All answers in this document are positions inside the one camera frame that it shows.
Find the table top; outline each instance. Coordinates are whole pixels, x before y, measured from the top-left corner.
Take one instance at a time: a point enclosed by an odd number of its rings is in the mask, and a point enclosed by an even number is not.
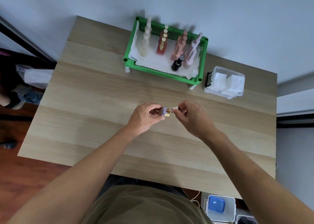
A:
[[[206,55],[203,82],[124,71],[130,31],[77,17],[19,156],[74,165],[127,124],[146,101],[204,106],[217,128],[275,177],[277,75]],[[242,97],[204,92],[206,73],[221,66],[245,74]],[[170,115],[137,137],[113,174],[240,198],[213,152]]]

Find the black nail polish bottle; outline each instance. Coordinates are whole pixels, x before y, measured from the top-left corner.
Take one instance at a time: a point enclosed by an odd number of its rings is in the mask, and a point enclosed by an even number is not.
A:
[[[179,68],[181,67],[181,63],[182,63],[183,59],[184,59],[184,56],[181,55],[176,61],[173,62],[173,64],[171,65],[171,69],[173,71],[178,71]]]

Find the clear plastic bag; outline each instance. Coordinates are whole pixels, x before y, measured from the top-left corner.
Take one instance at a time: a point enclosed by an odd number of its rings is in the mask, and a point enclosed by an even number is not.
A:
[[[35,69],[28,65],[17,64],[15,69],[23,81],[34,87],[46,89],[53,69]]]

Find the basket leg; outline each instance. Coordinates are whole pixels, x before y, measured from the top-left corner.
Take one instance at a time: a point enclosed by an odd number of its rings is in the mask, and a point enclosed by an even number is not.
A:
[[[196,85],[192,85],[192,84],[187,84],[189,86],[189,88],[192,90],[194,87],[196,87]]]
[[[125,69],[125,72],[126,72],[126,73],[131,72],[131,69],[130,69],[129,67],[125,67],[125,66],[124,66],[124,69]]]

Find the basket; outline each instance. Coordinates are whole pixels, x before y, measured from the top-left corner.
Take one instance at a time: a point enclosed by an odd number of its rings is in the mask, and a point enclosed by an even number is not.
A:
[[[135,30],[136,30],[136,25],[137,22],[139,22],[139,30],[144,32],[145,26],[147,24],[147,19],[143,18],[143,17],[136,17],[135,21],[134,21],[134,25],[133,25],[133,29],[131,32],[131,37],[128,43],[128,47],[127,47],[127,51],[125,51],[125,55],[124,55],[124,65],[125,67],[129,67],[129,68],[133,68],[133,69],[137,69],[143,72],[148,72],[148,73],[152,73],[155,75],[159,75],[162,77],[166,77],[166,78],[170,78],[170,79],[174,79],[174,80],[178,80],[184,83],[189,83],[192,85],[197,85],[199,83],[202,82],[202,78],[203,78],[203,71],[204,71],[204,64],[205,64],[205,57],[206,57],[206,51],[207,51],[207,44],[208,44],[208,38],[206,37],[202,37],[201,38],[201,42],[199,43],[198,46],[200,46],[200,50],[199,50],[199,66],[198,66],[198,75],[197,77],[193,77],[191,79],[187,79],[186,77],[181,77],[178,75],[174,75],[174,74],[170,74],[170,73],[166,73],[166,72],[161,72],[155,69],[151,69],[151,68],[147,68],[147,67],[143,67],[143,66],[139,66],[135,64],[134,60],[129,59],[129,53],[131,50],[131,45],[133,42],[133,37],[135,34]],[[155,21],[151,21],[151,28],[152,31],[151,33],[153,35],[159,36],[160,32],[164,30],[165,25],[155,22]],[[183,30],[174,28],[169,26],[168,28],[168,39],[172,39],[172,40],[177,40],[179,36],[182,35]],[[193,33],[188,33],[187,34],[187,44],[191,44],[191,42],[197,38],[197,34],[193,34]]]

